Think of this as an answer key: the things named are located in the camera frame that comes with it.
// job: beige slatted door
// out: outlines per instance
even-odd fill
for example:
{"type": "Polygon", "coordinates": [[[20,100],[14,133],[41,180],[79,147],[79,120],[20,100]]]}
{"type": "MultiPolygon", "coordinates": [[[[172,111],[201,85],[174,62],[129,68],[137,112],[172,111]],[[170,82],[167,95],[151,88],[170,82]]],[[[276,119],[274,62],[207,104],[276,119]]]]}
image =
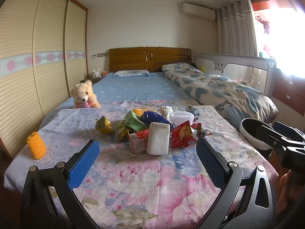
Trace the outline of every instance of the beige slatted door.
{"type": "Polygon", "coordinates": [[[5,0],[0,8],[0,137],[12,157],[43,120],[32,63],[39,0],[5,0]]]}
{"type": "Polygon", "coordinates": [[[68,1],[65,25],[66,71],[70,94],[82,79],[87,78],[85,54],[86,11],[68,1]]]}
{"type": "Polygon", "coordinates": [[[66,0],[40,0],[35,18],[34,74],[44,116],[69,98],[63,61],[66,4],[66,0]]]}

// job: curtain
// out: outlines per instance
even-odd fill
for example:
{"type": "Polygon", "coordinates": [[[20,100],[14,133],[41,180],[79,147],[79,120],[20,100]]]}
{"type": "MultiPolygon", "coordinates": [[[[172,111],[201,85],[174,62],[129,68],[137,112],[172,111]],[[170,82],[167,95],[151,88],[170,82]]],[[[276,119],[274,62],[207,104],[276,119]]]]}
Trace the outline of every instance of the curtain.
{"type": "Polygon", "coordinates": [[[250,0],[217,10],[218,53],[257,57],[255,15],[250,0]]]}

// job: nightstand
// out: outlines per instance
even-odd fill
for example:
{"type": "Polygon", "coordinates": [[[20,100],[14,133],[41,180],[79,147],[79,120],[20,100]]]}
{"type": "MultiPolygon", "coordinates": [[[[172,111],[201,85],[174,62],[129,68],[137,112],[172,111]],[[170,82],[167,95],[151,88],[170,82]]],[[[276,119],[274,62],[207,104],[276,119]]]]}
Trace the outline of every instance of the nightstand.
{"type": "Polygon", "coordinates": [[[95,83],[101,81],[103,78],[104,77],[88,78],[88,79],[85,79],[85,80],[81,80],[80,83],[84,83],[85,81],[90,80],[92,82],[92,84],[95,84],[95,83]]]}

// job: blue gripper pad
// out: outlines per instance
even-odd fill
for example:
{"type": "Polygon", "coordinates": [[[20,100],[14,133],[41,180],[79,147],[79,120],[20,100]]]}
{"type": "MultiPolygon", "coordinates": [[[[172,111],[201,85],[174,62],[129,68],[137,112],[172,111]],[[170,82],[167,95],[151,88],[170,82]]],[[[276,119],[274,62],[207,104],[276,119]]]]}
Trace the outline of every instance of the blue gripper pad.
{"type": "Polygon", "coordinates": [[[67,162],[68,186],[71,190],[80,186],[99,152],[99,143],[91,139],[80,152],[75,153],[67,162]]]}
{"type": "Polygon", "coordinates": [[[206,139],[197,141],[196,152],[214,186],[223,189],[229,174],[228,162],[212,148],[206,139]]]}

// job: blanket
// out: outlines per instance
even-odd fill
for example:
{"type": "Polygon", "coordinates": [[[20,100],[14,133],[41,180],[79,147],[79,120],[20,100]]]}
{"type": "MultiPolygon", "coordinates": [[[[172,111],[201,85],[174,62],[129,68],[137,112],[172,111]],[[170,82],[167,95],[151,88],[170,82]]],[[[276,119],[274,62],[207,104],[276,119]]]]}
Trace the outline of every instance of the blanket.
{"type": "MultiPolygon", "coordinates": [[[[74,193],[99,227],[192,229],[220,192],[196,154],[196,143],[188,148],[170,149],[165,156],[133,154],[129,142],[117,143],[115,135],[101,134],[95,129],[95,119],[102,115],[116,128],[130,109],[154,108],[156,111],[161,105],[175,105],[173,110],[179,111],[188,102],[125,101],[103,105],[100,109],[63,109],[39,130],[46,145],[45,156],[33,160],[25,146],[8,167],[4,186],[22,191],[30,166],[52,168],[59,161],[68,161],[89,139],[95,139],[100,144],[100,154],[74,193]]],[[[241,167],[254,169],[262,164],[269,180],[277,179],[273,167],[212,106],[196,108],[201,114],[199,122],[214,132],[207,140],[216,151],[241,167]]],[[[50,189],[60,216],[65,218],[55,189],[50,189]]],[[[241,193],[233,205],[240,199],[241,193]]]]}
{"type": "Polygon", "coordinates": [[[271,123],[278,114],[269,97],[230,78],[203,73],[186,63],[163,65],[162,71],[200,104],[212,105],[237,130],[244,118],[271,123]]]}

